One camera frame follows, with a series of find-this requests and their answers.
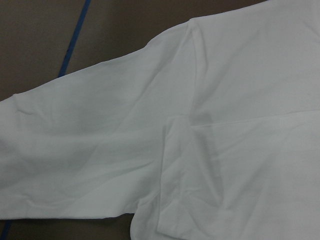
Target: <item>white fabric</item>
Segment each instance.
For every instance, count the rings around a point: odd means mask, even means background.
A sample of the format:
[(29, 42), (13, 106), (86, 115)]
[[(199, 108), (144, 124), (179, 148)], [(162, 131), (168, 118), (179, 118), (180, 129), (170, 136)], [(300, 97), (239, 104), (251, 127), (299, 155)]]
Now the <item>white fabric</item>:
[(198, 17), (0, 102), (0, 218), (318, 240), (320, 1)]

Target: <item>blue tape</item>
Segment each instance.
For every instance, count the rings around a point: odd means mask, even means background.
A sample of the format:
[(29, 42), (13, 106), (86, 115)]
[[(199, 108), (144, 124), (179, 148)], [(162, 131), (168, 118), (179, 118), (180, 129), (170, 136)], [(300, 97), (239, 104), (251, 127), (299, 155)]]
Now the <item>blue tape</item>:
[(8, 233), (9, 233), (9, 230), (10, 230), (10, 227), (11, 227), (11, 224), (12, 224), (12, 220), (5, 221), (2, 233), (0, 236), (0, 240), (6, 240)]
[(76, 45), (80, 30), (81, 30), (81, 27), (82, 27), (82, 25), (84, 23), (84, 20), (85, 20), (85, 17), (86, 17), (90, 2), (91, 2), (91, 0), (85, 0), (85, 2), (84, 2), (80, 17), (79, 17), (78, 22), (77, 22), (77, 24), (75, 26), (71, 41), (69, 43), (69, 47), (68, 47), (68, 49), (66, 51), (66, 54), (64, 56), (62, 66), (61, 66), (60, 72), (58, 74), (58, 78), (66, 75), (68, 64), (69, 64), (71, 55), (72, 55), (72, 53), (74, 51), (74, 48), (75, 48), (75, 45)]
[[(81, 30), (81, 27), (82, 27), (82, 25), (84, 23), (84, 20), (85, 20), (85, 17), (86, 17), (90, 2), (91, 2), (91, 0), (85, 0), (85, 2), (84, 2), (80, 17), (79, 17), (78, 22), (77, 22), (77, 24), (75, 26), (71, 41), (69, 43), (69, 47), (68, 47), (68, 49), (66, 51), (66, 54), (64, 56), (64, 59), (63, 59), (62, 66), (61, 66), (60, 72), (58, 74), (58, 77), (62, 77), (62, 76), (64, 76), (66, 74), (67, 67), (68, 67), (71, 55), (72, 55), (72, 53), (74, 51), (74, 48), (75, 48), (75, 45), (76, 45), (80, 30)], [(6, 220), (5, 221), (2, 233), (1, 233), (1, 236), (0, 236), (0, 240), (6, 240), (7, 239), (7, 236), (9, 234), (9, 230), (10, 230), (11, 225), (12, 225), (12, 220)]]

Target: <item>long sleeve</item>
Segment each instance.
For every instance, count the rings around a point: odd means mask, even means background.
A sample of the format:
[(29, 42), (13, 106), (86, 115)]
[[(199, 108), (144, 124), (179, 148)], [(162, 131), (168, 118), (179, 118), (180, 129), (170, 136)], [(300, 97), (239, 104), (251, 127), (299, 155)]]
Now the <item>long sleeve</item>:
[(0, 219), (134, 213), (157, 191), (166, 118), (188, 114), (188, 23), (0, 102)]

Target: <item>brown floor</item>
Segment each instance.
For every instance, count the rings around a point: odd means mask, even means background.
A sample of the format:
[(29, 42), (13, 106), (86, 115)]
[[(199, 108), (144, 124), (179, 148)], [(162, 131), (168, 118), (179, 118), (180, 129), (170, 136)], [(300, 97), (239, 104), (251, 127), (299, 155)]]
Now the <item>brown floor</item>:
[[(157, 34), (190, 18), (263, 1), (92, 0), (67, 72), (143, 48)], [(0, 100), (57, 77), (83, 3), (84, 0), (0, 1)], [(7, 239), (127, 240), (132, 216), (15, 220)]]

